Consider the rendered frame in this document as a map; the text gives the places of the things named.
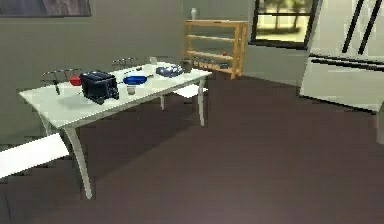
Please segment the blue patterned plate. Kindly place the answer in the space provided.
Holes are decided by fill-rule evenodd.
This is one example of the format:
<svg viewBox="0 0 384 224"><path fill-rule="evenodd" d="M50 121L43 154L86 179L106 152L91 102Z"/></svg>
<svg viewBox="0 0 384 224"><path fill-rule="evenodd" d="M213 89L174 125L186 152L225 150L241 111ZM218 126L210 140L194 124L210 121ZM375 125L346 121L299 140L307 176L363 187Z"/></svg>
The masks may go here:
<svg viewBox="0 0 384 224"><path fill-rule="evenodd" d="M158 67L156 73L163 77L173 78L184 72L181 66Z"/></svg>

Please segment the blue bowl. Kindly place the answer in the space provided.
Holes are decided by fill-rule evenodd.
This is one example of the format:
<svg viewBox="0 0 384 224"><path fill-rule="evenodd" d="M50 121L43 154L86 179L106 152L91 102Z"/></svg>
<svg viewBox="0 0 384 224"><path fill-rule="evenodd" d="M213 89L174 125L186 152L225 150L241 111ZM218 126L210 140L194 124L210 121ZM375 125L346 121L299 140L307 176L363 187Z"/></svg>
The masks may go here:
<svg viewBox="0 0 384 224"><path fill-rule="evenodd" d="M141 85L146 81L146 76L127 76L123 79L123 83L126 85Z"/></svg>

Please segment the wooden shelf rack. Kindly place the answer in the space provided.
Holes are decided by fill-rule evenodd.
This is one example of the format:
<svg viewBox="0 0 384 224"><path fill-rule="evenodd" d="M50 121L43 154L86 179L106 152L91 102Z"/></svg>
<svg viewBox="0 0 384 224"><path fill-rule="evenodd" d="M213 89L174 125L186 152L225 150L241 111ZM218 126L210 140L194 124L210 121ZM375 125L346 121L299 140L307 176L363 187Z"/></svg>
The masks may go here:
<svg viewBox="0 0 384 224"><path fill-rule="evenodd" d="M233 36L219 37L195 34L195 27L230 28L233 30ZM185 20L183 22L183 34L183 56L192 59L194 66L229 74L231 79L236 79L242 75L248 34L247 21L212 19ZM228 43L232 45L232 49L220 50L218 53L200 51L193 47L193 42L196 40ZM227 56L222 55L223 51L227 52Z"/></svg>

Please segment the black toaster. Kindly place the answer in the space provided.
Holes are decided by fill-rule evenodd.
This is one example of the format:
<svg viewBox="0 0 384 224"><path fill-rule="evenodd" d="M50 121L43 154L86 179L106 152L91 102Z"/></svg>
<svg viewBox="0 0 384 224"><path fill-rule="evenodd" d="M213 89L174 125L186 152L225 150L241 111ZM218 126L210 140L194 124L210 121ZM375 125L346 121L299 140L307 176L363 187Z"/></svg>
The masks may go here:
<svg viewBox="0 0 384 224"><path fill-rule="evenodd" d="M117 81L114 75L102 71L90 71L80 75L82 93L96 104L102 105L105 100L119 99Z"/></svg>

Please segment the white dining table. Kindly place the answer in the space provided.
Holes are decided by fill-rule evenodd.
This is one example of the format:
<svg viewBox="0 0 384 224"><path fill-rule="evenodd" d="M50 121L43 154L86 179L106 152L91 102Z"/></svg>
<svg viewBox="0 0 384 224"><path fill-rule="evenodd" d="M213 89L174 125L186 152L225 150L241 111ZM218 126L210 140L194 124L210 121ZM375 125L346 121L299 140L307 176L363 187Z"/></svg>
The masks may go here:
<svg viewBox="0 0 384 224"><path fill-rule="evenodd" d="M193 69L190 73L166 78L156 74L155 70L154 65L144 64L114 71L112 74L117 79L120 98L118 100L108 99L102 105L85 98L79 86L72 86L68 82L58 84L60 95L57 95L54 85L20 93L20 96L37 111L48 135L54 133L55 130L62 130L67 134L79 166L87 198L92 197L92 190L84 153L76 133L78 127L156 98L164 101L167 94L194 83L197 83L200 88L200 96L198 97L200 123L205 123L203 118L204 85L206 78L211 73L206 70ZM122 80L133 73L145 75L149 80L137 86L134 95L129 95Z"/></svg>

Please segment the black framed window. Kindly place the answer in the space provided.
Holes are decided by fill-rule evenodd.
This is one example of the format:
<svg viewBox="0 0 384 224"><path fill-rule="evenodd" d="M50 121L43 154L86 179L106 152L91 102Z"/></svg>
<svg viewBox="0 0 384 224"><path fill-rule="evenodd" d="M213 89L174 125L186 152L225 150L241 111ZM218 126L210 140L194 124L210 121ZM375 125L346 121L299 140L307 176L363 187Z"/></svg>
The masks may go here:
<svg viewBox="0 0 384 224"><path fill-rule="evenodd" d="M250 45L306 50L319 0L255 0Z"/></svg>

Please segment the white fridge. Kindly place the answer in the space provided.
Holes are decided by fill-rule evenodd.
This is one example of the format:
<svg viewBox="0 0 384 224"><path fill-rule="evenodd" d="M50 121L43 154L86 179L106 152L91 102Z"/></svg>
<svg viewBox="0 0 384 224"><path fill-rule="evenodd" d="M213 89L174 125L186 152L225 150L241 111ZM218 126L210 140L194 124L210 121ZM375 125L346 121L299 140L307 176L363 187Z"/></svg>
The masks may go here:
<svg viewBox="0 0 384 224"><path fill-rule="evenodd" d="M384 0L321 0L300 94L380 110L384 103Z"/></svg>

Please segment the framed wall picture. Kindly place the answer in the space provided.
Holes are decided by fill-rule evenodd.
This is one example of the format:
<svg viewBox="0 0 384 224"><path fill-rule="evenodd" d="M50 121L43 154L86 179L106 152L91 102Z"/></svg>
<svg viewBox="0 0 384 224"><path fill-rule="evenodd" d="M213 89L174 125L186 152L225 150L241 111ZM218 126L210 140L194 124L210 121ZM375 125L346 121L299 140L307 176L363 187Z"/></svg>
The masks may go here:
<svg viewBox="0 0 384 224"><path fill-rule="evenodd" d="M0 0L0 17L89 17L89 0Z"/></svg>

